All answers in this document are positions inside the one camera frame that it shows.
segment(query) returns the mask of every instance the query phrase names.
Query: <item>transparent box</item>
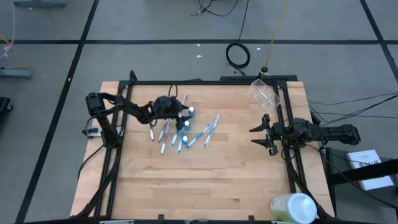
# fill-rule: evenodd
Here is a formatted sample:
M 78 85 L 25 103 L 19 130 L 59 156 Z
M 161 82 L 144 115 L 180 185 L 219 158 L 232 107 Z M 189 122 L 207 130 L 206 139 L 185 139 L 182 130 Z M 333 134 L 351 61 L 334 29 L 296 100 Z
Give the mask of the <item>transparent box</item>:
M 273 112 L 280 105 L 280 99 L 274 90 L 260 79 L 251 83 L 249 92 L 254 95 L 254 99 L 268 112 Z

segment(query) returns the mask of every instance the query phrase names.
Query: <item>white lid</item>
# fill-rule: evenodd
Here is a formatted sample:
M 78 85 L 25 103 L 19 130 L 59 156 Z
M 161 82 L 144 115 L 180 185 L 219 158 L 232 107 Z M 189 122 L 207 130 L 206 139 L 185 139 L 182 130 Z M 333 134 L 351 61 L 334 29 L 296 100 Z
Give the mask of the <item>white lid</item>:
M 317 216 L 317 206 L 306 194 L 297 193 L 289 199 L 287 209 L 291 219 L 296 223 L 312 223 Z

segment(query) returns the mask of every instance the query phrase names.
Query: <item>white cable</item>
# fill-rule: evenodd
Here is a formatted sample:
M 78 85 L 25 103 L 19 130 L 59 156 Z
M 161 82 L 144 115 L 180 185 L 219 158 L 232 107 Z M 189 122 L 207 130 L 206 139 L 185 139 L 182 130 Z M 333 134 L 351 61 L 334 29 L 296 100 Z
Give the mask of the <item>white cable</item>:
M 11 39 L 11 43 L 8 46 L 7 50 L 4 52 L 4 54 L 2 54 L 0 56 L 0 60 L 7 55 L 8 51 L 11 49 L 12 44 L 14 43 L 14 39 L 15 39 L 15 6 L 12 0 L 10 0 L 11 5 L 12 5 L 12 39 Z

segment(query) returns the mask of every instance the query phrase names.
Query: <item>wooden table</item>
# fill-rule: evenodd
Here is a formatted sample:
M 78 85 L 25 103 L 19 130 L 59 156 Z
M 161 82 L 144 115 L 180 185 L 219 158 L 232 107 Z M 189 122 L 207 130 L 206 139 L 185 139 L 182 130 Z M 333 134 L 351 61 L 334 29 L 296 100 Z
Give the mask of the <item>wooden table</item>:
M 118 82 L 104 82 L 101 92 L 116 94 L 117 87 Z M 311 120 L 303 83 L 288 82 L 288 87 L 294 117 Z M 167 95 L 168 90 L 169 86 L 163 85 L 135 85 L 132 101 L 144 105 Z M 161 144 L 150 140 L 149 126 L 128 116 L 112 218 L 157 219 L 158 214 L 164 214 L 171 220 L 247 220 L 248 215 L 254 215 L 256 220 L 274 220 L 271 199 L 289 194 L 286 165 L 280 152 L 271 157 L 267 149 L 250 142 L 265 136 L 265 132 L 248 132 L 260 125 L 265 111 L 249 94 L 249 87 L 179 85 L 178 99 L 185 94 L 186 105 L 197 110 L 196 118 L 191 120 L 192 131 L 187 133 L 189 139 L 220 115 L 209 148 L 203 146 L 205 134 L 190 149 L 183 147 L 176 154 L 177 144 L 170 147 L 175 131 L 172 125 L 165 154 L 160 156 Z M 286 118 L 283 100 L 282 108 Z M 276 111 L 270 117 L 272 123 L 278 121 Z M 164 120 L 158 120 L 156 139 L 163 124 Z M 281 151 L 280 142 L 275 143 Z M 101 138 L 89 140 L 85 158 L 100 145 Z M 104 152 L 82 170 L 71 215 L 81 211 L 97 190 Z M 319 153 L 311 147 L 301 152 L 308 189 L 333 215 Z M 101 214 L 105 214 L 107 201 L 106 192 Z

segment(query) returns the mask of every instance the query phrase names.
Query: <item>black floor line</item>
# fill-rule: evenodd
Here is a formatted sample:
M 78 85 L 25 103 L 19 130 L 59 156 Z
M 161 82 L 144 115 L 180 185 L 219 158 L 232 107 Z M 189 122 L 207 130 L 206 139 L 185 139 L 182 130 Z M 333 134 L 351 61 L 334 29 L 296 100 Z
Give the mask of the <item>black floor line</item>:
M 65 104 L 65 100 L 67 99 L 70 84 L 73 80 L 73 75 L 75 74 L 76 67 L 77 67 L 79 59 L 80 59 L 81 51 L 83 50 L 84 42 L 87 38 L 88 31 L 89 31 L 91 23 L 93 21 L 94 14 L 95 14 L 96 8 L 98 6 L 98 2 L 99 2 L 99 0 L 94 0 L 94 3 L 90 10 L 90 13 L 88 14 L 85 28 L 83 29 L 83 33 L 80 37 L 80 41 L 79 41 L 78 47 L 76 49 L 75 56 L 72 60 L 72 64 L 70 65 L 70 69 L 69 69 L 67 78 L 65 79 L 65 84 L 63 85 L 62 92 L 61 92 L 60 98 L 57 103 L 57 107 L 55 108 L 55 112 L 52 117 L 49 130 L 47 131 L 47 135 L 45 137 L 42 150 L 40 152 L 39 158 L 37 159 L 36 166 L 35 166 L 35 169 L 32 174 L 32 178 L 30 179 L 29 185 L 27 187 L 27 190 L 26 190 L 24 199 L 22 201 L 21 207 L 19 209 L 15 223 L 23 223 L 25 221 L 25 217 L 27 215 L 29 205 L 32 201 L 34 192 L 36 190 L 36 186 L 39 181 L 39 177 L 42 172 L 45 159 L 47 158 L 47 154 L 49 152 L 50 145 L 51 145 L 52 139 L 54 137 L 55 130 L 57 128 L 58 121 L 61 117 L 61 112 L 62 112 L 63 106 Z
M 365 11 L 366 17 L 369 19 L 369 23 L 372 26 L 372 29 L 374 31 L 374 34 L 376 35 L 378 41 L 380 41 L 380 46 L 381 49 L 383 50 L 384 56 L 386 56 L 386 59 L 388 61 L 388 64 L 390 65 L 391 71 L 394 74 L 397 82 L 398 82 L 398 68 L 397 68 L 397 64 L 395 63 L 395 60 L 393 58 L 393 56 L 390 53 L 390 50 L 388 49 L 388 46 L 386 45 L 386 43 L 384 42 L 383 36 L 381 35 L 381 32 L 376 24 L 376 21 L 373 18 L 373 15 L 369 9 L 368 4 L 366 3 L 365 0 L 360 0 L 361 1 L 361 5 Z
M 84 44 L 150 45 L 150 44 L 230 44 L 234 39 L 175 39 L 175 40 L 86 40 Z M 79 44 L 80 40 L 15 40 L 15 44 Z M 270 44 L 271 40 L 240 40 L 242 44 Z M 306 45 L 397 45 L 398 40 L 275 40 L 274 44 Z

